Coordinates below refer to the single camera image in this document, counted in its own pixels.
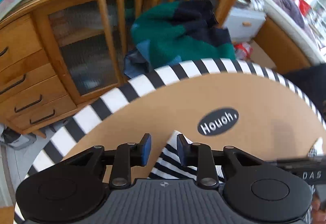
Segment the navy white striped knit sweater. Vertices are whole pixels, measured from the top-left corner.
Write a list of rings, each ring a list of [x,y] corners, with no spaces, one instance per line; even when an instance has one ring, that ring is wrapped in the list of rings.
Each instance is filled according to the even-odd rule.
[[[183,167],[177,154],[177,135],[174,130],[154,164],[149,179],[193,179],[197,180],[197,168]]]

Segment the checkerboard marker sticker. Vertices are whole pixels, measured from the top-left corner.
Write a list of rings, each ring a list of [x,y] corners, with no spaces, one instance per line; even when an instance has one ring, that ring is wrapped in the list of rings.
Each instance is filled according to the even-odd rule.
[[[308,157],[317,157],[317,156],[323,156],[323,138],[319,137],[315,143],[312,145],[310,151],[308,152]]]

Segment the black oval logo sticker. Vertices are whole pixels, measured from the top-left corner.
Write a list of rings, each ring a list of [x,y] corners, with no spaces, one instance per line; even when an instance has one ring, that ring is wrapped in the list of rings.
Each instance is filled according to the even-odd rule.
[[[217,136],[230,130],[239,120],[239,113],[233,108],[220,108],[204,116],[197,125],[203,136]]]

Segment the wooden drawer sideboard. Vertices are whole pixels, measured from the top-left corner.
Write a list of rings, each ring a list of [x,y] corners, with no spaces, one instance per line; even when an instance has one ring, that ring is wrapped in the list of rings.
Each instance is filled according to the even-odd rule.
[[[133,0],[33,0],[1,22],[1,122],[21,134],[126,81]]]

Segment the white small drawer box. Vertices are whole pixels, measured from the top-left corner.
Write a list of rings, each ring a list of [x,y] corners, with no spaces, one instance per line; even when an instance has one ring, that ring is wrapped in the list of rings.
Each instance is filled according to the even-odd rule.
[[[223,28],[227,28],[233,42],[248,42],[254,38],[263,26],[266,14],[263,11],[233,7]]]

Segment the green navy garment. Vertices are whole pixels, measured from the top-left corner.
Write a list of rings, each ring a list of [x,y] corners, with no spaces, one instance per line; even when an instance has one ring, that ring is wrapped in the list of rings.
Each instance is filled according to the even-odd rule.
[[[134,48],[124,57],[128,78],[183,61],[236,58],[229,31],[218,27],[210,0],[156,5],[135,20],[130,34]]]

